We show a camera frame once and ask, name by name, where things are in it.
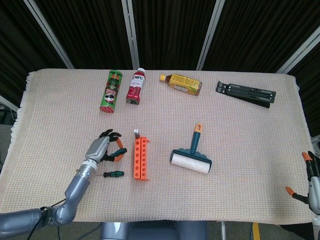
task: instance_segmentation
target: black curtain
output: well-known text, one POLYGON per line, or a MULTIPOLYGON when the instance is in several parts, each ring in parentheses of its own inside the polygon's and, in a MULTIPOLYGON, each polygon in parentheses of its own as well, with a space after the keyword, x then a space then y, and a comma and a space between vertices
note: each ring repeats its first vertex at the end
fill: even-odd
POLYGON ((77 69, 132 69, 121 0, 36 0, 77 69))
POLYGON ((320 43, 289 73, 296 78, 310 135, 320 135, 320 43))
POLYGON ((19 106, 29 72, 65 68, 22 0, 0 1, 0 95, 19 106))
POLYGON ((226 0, 203 70, 275 73, 320 25, 320 1, 226 0))
POLYGON ((132 0, 139 62, 148 70, 196 70, 214 0, 132 0))

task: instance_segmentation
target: lint roller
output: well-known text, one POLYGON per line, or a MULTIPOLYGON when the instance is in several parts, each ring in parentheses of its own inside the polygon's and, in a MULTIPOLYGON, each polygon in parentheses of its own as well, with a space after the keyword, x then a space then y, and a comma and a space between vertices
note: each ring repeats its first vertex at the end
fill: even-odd
POLYGON ((191 148, 190 149, 175 149, 171 153, 170 162, 174 165, 191 169, 203 174, 209 173, 212 161, 205 155, 196 151, 200 135, 202 133, 202 125, 198 123, 195 125, 191 148))

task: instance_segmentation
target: orange fingertip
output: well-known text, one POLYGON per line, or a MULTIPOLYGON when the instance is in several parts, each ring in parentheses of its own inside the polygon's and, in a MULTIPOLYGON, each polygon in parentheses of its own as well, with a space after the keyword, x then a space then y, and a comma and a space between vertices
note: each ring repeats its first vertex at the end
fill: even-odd
POLYGON ((303 152, 302 153, 302 157, 303 157, 303 159, 304 159, 304 161, 306 162, 306 161, 312 161, 312 158, 308 155, 308 153, 306 153, 306 152, 303 152))
POLYGON ((291 197, 293 197, 293 195, 295 194, 295 192, 289 186, 286 186, 285 190, 291 197))

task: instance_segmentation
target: white roller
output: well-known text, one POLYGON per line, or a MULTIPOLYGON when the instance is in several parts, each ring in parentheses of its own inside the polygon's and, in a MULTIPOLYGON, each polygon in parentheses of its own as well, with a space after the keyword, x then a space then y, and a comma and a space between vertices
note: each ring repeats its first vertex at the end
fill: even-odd
POLYGON ((209 163, 182 156, 176 153, 173 154, 171 163, 203 174, 207 174, 210 170, 209 163))

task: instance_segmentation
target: plastic bottle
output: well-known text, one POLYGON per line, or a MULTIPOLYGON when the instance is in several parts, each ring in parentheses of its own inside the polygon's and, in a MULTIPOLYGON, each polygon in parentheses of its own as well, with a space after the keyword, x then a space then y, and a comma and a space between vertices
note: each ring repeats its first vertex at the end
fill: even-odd
POLYGON ((133 74, 128 94, 126 95, 126 102, 129 104, 139 104, 141 99, 142 89, 144 87, 146 76, 146 70, 138 68, 133 74))
POLYGON ((100 110, 106 113, 113 113, 115 111, 117 95, 119 92, 122 80, 122 73, 117 70, 109 72, 108 80, 100 104, 100 110))
POLYGON ((199 95, 202 87, 202 82, 179 74, 172 74, 168 76, 161 74, 160 80, 168 83, 171 88, 194 96, 199 95))

